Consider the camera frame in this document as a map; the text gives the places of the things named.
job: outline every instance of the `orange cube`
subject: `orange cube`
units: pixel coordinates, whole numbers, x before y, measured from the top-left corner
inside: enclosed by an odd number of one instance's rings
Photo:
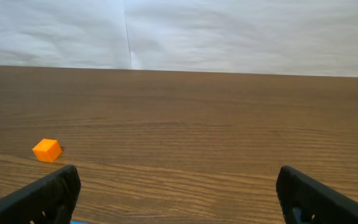
[[[39,161],[53,162],[61,153],[62,149],[57,140],[43,139],[32,151]]]

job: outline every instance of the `wrinkled white paper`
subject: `wrinkled white paper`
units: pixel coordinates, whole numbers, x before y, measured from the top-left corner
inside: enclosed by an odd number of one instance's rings
[[[358,0],[125,0],[134,69],[358,77]]]
[[[0,65],[131,68],[122,0],[0,0]]]

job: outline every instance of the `cube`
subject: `cube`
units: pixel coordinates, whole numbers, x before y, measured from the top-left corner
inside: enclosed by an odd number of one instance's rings
[[[53,162],[62,153],[59,143],[53,139],[41,140],[32,151],[42,162]]]

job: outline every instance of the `brown wooden surface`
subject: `brown wooden surface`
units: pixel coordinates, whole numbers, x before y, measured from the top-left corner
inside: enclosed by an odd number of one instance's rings
[[[283,223],[285,164],[358,201],[358,78],[0,67],[0,198],[65,164],[86,222]]]

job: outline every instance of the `small orange object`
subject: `small orange object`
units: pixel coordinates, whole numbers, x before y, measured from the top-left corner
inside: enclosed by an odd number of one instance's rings
[[[43,139],[33,149],[39,161],[53,162],[61,153],[62,149],[57,140]]]

